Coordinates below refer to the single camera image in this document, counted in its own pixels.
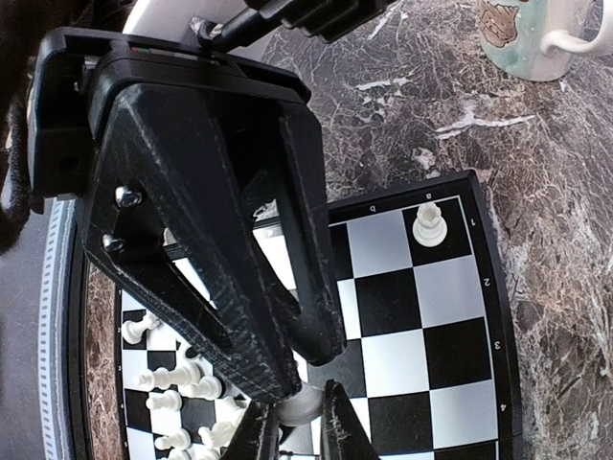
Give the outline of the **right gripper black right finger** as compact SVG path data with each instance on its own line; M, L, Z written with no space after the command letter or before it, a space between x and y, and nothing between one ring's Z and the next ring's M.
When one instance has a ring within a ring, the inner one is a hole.
M290 330L302 357L324 365L344 351L346 336L329 235L322 131L305 105L281 103L279 132L278 207L300 305Z

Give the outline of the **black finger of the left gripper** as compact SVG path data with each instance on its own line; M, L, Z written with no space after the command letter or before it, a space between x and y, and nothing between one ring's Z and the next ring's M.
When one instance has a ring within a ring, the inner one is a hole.
M343 385L329 379L324 388L320 458L373 459L374 447L357 417Z

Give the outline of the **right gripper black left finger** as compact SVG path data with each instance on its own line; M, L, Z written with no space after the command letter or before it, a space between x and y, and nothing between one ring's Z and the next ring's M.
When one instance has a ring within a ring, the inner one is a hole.
M89 258L251 399L301 386L211 95L136 83L109 112L83 201Z

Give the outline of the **white pawn chess piece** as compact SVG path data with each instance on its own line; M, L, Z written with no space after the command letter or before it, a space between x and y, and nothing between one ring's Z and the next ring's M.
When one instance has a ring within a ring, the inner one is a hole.
M277 404L279 423L282 426L308 425L323 413L324 391L303 381L301 390Z

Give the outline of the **black silver chess board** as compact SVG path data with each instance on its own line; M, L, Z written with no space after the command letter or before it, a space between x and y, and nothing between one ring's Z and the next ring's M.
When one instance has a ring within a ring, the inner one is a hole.
M437 246L413 234L418 210L440 212ZM517 353L505 274L475 172L458 172L330 206L330 233L347 337L344 353L315 367L294 352L302 380L345 388L380 459L522 459ZM204 459L198 429L238 418L236 402L187 399L180 411L146 408L163 389L139 387L141 372L187 361L167 325L137 344L116 332L119 432L113 451L94 428L95 459L170 459L154 440L188 432L177 457Z

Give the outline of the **white rook chess piece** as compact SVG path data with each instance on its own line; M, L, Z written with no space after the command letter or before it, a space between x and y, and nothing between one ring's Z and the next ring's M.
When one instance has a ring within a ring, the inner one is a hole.
M441 208L434 202L419 206L412 233L417 241L425 247L435 247L443 243L447 235L447 224Z

